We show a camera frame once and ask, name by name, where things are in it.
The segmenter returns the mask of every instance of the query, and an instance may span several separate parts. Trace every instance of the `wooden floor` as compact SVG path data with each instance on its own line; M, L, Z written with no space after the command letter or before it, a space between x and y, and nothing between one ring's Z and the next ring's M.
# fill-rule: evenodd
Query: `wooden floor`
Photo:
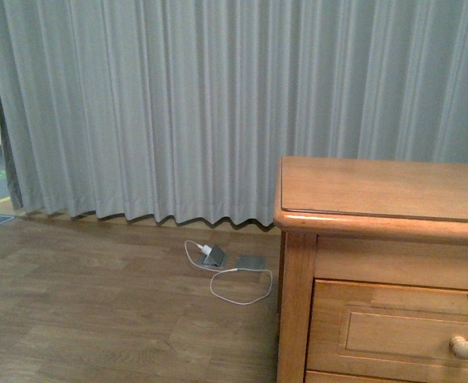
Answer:
M228 266L267 257L272 294L213 297L184 239L217 243ZM278 253L277 235L16 218L0 226L0 382L274 382ZM237 299L268 286L219 278Z

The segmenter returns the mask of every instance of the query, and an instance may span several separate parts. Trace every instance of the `drawer front panel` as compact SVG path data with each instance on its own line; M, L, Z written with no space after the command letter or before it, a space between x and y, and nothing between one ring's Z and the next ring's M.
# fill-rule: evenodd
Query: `drawer front panel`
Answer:
M316 280L307 369L468 381L453 337L468 341L468 292Z
M349 375L338 375L335 373L306 371L306 383L400 383L400 381L387 381L386 379L371 379L370 377L350 377Z
M468 246L319 238L315 278L468 290Z

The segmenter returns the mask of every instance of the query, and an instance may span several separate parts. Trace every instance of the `drawer knob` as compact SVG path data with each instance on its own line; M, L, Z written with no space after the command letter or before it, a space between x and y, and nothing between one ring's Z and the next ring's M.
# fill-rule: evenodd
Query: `drawer knob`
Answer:
M455 357L459 359L468 359L468 341L464 337L451 338L450 349Z

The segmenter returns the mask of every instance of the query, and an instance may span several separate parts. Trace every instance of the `gray curtain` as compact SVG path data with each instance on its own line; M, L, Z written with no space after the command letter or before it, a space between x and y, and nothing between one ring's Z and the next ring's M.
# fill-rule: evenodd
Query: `gray curtain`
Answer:
M272 222L285 154L468 162L468 1L0 1L27 211Z

